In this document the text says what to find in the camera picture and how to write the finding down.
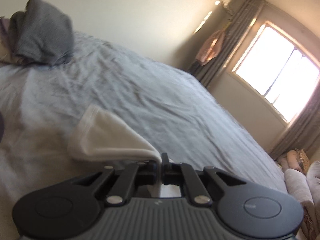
beige pillow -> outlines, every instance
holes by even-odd
[[[302,168],[298,162],[298,153],[295,150],[291,150],[287,153],[287,161],[290,169],[300,171],[302,173]]]
[[[27,61],[23,57],[13,57],[0,38],[0,62],[16,65],[25,65]]]
[[[287,160],[287,154],[282,154],[278,159],[277,162],[280,164],[281,169],[283,171],[283,173],[285,173],[285,171],[287,169],[289,169],[289,164],[288,164],[288,160]]]
[[[298,163],[302,168],[303,174],[307,174],[308,169],[310,167],[310,160],[304,150],[298,150],[296,149],[298,153]]]
[[[311,164],[307,173],[307,182],[315,203],[318,225],[320,225],[320,161]]]

hanging towel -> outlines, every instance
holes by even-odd
[[[82,161],[147,161],[154,160],[161,171],[161,155],[142,136],[129,127],[119,116],[98,106],[90,105],[73,131],[69,154]],[[148,187],[153,197],[181,196],[175,185]]]

gray curtain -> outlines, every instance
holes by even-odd
[[[232,17],[230,26],[226,29],[226,37],[218,56],[204,66],[195,61],[188,69],[188,73],[195,76],[204,87],[208,88],[213,78],[220,74],[225,62],[248,31],[252,20],[257,17],[263,4],[264,0],[245,0]]]
[[[303,149],[308,156],[320,147],[320,82],[299,116],[286,129],[269,153],[276,160],[292,149]]]

folded gray blanket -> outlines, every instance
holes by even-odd
[[[30,62],[52,66],[73,56],[71,19],[42,0],[29,0],[25,12],[12,15],[8,35],[13,54]]]

wrinkled bedsheet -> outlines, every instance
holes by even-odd
[[[0,239],[18,237],[11,209],[24,194],[105,165],[67,153],[90,104],[119,115],[175,162],[213,165],[286,192],[282,171],[194,77],[75,33],[75,56],[66,65],[0,65]]]

